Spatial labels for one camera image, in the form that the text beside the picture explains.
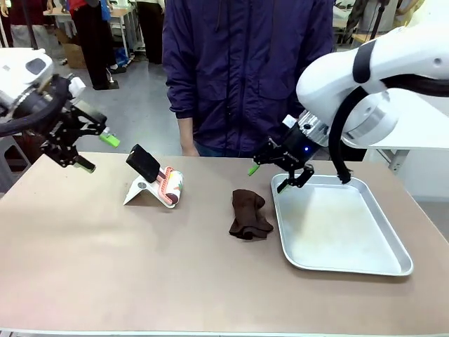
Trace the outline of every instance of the black strap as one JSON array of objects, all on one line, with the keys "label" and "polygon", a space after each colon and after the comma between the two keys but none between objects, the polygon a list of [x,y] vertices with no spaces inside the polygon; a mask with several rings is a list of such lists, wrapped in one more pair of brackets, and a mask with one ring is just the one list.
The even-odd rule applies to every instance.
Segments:
[{"label": "black strap", "polygon": [[370,61],[375,43],[376,40],[372,40],[366,44],[362,44],[357,50],[352,67],[352,76],[358,84],[368,82],[371,77]]}]

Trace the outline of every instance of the cardboard box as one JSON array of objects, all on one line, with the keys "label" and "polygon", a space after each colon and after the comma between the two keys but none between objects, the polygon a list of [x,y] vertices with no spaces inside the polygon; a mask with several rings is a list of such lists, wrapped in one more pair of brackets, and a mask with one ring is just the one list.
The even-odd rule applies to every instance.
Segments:
[{"label": "cardboard box", "polygon": [[69,38],[61,29],[55,29],[55,35],[64,48],[64,54],[69,67],[73,69],[86,69],[83,51],[76,36]]}]

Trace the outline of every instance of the jacket zipper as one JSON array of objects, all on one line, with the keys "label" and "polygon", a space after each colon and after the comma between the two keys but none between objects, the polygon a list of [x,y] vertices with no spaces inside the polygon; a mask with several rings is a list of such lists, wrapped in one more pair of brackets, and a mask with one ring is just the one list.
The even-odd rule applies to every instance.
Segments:
[{"label": "jacket zipper", "polygon": [[246,61],[248,59],[249,53],[249,41],[250,41],[250,33],[251,33],[251,16],[253,14],[253,0],[249,0],[250,9],[248,13],[248,25],[246,27],[246,36],[245,36],[245,51],[243,54],[243,69],[241,73],[241,91],[240,91],[240,116],[239,116],[239,139],[237,142],[237,148],[239,149],[239,155],[241,152],[241,134],[243,132],[243,106],[245,99],[245,89],[246,89]]}]

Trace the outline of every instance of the dark brown towel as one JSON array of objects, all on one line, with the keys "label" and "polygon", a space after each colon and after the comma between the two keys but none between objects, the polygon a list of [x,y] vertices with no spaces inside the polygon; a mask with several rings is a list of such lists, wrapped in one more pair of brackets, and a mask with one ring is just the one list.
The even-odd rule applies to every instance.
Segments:
[{"label": "dark brown towel", "polygon": [[273,226],[260,214],[264,205],[264,198],[253,191],[233,191],[232,206],[236,218],[229,230],[230,235],[244,240],[252,240],[254,237],[266,239]]}]

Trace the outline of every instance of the gray chair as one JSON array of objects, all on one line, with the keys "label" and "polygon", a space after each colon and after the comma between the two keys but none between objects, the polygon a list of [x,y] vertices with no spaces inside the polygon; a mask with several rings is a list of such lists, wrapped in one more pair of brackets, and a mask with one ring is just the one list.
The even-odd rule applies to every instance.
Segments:
[{"label": "gray chair", "polygon": [[[19,159],[21,163],[25,162],[26,167],[23,171],[17,173],[12,172],[10,164],[6,161],[6,152],[14,147],[22,159]],[[31,167],[29,160],[26,158],[19,145],[15,142],[12,136],[0,138],[0,192],[6,193],[20,178],[20,176]]]}]

